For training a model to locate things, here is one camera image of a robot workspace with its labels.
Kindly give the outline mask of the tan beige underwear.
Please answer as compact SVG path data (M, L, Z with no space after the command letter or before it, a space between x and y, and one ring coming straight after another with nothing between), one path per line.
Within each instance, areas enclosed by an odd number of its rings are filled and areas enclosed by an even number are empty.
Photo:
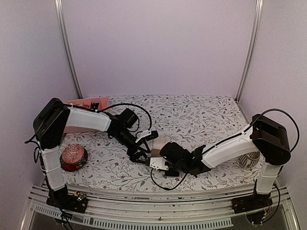
M169 142L166 138L157 138L153 140L153 147L151 150L151 157L161 157L161 149Z

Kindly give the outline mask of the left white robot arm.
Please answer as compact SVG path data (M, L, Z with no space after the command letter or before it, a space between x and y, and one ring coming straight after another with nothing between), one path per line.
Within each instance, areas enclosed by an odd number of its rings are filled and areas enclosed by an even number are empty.
M136 116L132 111L125 109L119 115L112 115L105 109L94 111L79 106L64 104L60 99L53 98L33 122L35 138L41 148L43 171L48 185L53 193L52 199L61 208L71 204L71 197L63 189L66 185L62 177L59 160L59 149L63 134L67 127L79 127L106 132L110 138L115 138L127 148L130 161L146 163L141 157L147 158L150 149L146 137L151 130L145 130L139 138L135 137L130 128Z

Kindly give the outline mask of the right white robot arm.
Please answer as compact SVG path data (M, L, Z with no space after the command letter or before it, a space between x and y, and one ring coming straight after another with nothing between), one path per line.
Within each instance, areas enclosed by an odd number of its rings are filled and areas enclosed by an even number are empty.
M291 158L286 128L279 123L257 114L250 126L216 144L203 145L189 152L175 142L168 142L160 150L160 156L176 171L197 176L254 152L265 159L256 180L256 192L248 199L248 205L258 209L266 202L279 170Z

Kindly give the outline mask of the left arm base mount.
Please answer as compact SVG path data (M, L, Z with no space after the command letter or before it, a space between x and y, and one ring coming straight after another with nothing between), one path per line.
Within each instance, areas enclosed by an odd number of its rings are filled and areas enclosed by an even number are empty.
M46 203L50 206L57 207L60 210L68 210L84 214L88 205L88 198L86 194L81 192L76 192L72 195L69 194L68 188L65 185L63 188L56 191L49 189Z

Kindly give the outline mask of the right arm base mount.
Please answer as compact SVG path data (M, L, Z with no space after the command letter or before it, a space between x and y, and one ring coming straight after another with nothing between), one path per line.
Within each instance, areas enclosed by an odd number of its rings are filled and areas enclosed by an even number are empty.
M260 194L254 187L251 195L234 198L231 203L235 214L266 208L272 205L271 192Z

